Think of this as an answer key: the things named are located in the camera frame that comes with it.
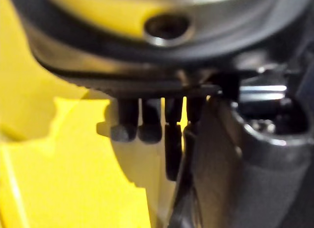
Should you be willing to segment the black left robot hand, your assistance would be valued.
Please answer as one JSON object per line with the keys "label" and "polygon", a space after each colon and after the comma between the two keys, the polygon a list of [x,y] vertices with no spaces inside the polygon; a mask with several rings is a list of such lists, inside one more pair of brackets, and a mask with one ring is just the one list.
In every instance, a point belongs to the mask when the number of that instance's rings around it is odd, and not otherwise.
{"label": "black left robot hand", "polygon": [[117,99],[115,143],[165,143],[176,188],[165,228],[311,228],[314,225],[314,70],[214,73],[181,99]]}

